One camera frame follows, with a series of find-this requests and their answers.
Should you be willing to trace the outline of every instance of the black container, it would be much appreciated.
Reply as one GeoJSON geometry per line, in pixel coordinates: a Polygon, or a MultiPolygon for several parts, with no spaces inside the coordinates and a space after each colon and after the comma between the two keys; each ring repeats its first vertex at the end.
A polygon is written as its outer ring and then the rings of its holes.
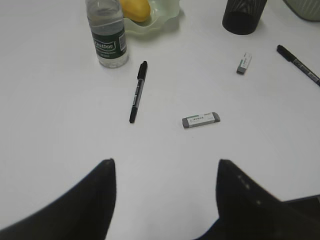
{"type": "Polygon", "coordinates": [[[258,26],[266,3],[267,0],[228,0],[222,25],[233,34],[253,33],[258,26]]]}

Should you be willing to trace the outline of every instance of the pale green bowl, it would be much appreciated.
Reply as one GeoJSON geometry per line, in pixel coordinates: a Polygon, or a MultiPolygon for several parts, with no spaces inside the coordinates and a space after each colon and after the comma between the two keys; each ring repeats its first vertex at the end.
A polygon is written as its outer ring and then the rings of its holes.
{"type": "Polygon", "coordinates": [[[149,19],[144,22],[134,22],[125,17],[125,31],[143,35],[150,31],[161,29],[166,21],[178,16],[180,11],[179,1],[180,0],[148,0],[151,8],[149,19]]]}

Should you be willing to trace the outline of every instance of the gray object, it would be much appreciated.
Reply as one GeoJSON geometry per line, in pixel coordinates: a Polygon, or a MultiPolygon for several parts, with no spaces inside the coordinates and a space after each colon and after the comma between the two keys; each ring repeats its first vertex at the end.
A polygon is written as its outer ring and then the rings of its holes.
{"type": "Polygon", "coordinates": [[[220,122],[220,117],[216,112],[188,116],[182,119],[182,125],[185,129],[194,128],[202,125],[220,122]]]}
{"type": "Polygon", "coordinates": [[[245,74],[247,68],[249,67],[250,61],[252,59],[252,54],[249,52],[246,52],[241,59],[240,65],[238,66],[236,73],[237,74],[245,74]]]}
{"type": "Polygon", "coordinates": [[[320,0],[283,0],[300,18],[320,22],[320,0]]]}

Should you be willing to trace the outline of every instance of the green label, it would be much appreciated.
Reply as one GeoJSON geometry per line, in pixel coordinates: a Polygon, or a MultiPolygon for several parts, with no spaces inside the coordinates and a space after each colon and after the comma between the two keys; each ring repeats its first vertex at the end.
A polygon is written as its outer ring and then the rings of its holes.
{"type": "Polygon", "coordinates": [[[104,59],[117,59],[127,50],[125,28],[113,35],[92,33],[96,54],[104,59]]]}

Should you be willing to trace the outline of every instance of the table surface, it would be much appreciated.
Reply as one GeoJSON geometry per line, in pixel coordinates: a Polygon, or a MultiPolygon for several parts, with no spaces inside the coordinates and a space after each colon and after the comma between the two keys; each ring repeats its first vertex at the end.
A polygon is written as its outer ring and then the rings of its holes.
{"type": "Polygon", "coordinates": [[[225,0],[181,0],[177,18],[127,35],[130,59],[97,60],[82,0],[0,8],[0,229],[46,206],[114,158],[109,240],[190,240],[219,217],[219,159],[282,201],[320,193],[320,88],[276,52],[320,74],[320,23],[269,0],[256,31],[222,27],[225,0]],[[236,74],[244,52],[245,75],[236,74]],[[148,72],[129,124],[140,63],[148,72]],[[184,129],[182,118],[221,122],[184,129]]]}

